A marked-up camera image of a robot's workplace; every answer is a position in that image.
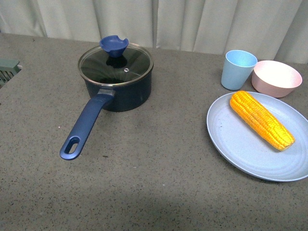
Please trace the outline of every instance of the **plate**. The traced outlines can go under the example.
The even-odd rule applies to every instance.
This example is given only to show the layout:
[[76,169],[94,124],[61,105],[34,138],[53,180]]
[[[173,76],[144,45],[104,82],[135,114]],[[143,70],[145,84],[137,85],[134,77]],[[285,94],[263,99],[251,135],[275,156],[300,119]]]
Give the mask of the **plate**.
[[217,150],[231,164],[252,176],[271,181],[295,181],[308,176],[308,120],[286,103],[250,92],[293,134],[295,143],[278,151],[262,139],[230,107],[234,92],[210,106],[206,124]]

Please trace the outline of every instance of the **blue saucepan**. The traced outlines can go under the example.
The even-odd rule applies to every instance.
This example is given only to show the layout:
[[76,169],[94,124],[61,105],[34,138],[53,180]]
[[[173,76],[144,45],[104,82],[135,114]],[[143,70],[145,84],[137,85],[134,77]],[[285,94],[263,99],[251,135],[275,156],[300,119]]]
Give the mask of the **blue saucepan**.
[[91,99],[60,150],[62,159],[73,160],[80,155],[102,109],[128,111],[149,98],[153,65],[150,53],[133,43],[117,58],[109,56],[100,46],[81,56],[78,70]]

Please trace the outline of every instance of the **white curtain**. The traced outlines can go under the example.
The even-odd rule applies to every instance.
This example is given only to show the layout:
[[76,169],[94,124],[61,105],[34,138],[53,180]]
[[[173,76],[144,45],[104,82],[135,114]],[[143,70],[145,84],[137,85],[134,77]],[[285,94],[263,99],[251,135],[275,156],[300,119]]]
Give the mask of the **white curtain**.
[[308,63],[308,0],[0,0],[0,31]]

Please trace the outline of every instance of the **bowl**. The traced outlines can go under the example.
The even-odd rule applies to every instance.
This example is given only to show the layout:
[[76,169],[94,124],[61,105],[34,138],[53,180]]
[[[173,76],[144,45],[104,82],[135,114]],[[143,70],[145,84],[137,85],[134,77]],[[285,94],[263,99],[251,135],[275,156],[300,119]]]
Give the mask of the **bowl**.
[[256,64],[252,85],[260,93],[281,98],[301,85],[303,79],[294,68],[277,61],[264,60]]

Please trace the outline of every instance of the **yellow corn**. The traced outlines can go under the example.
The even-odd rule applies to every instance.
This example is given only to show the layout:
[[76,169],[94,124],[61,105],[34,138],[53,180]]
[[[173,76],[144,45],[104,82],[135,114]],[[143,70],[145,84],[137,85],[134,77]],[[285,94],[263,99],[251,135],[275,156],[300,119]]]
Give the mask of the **yellow corn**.
[[294,136],[274,115],[246,91],[234,93],[230,99],[232,109],[263,139],[283,151],[294,142]]

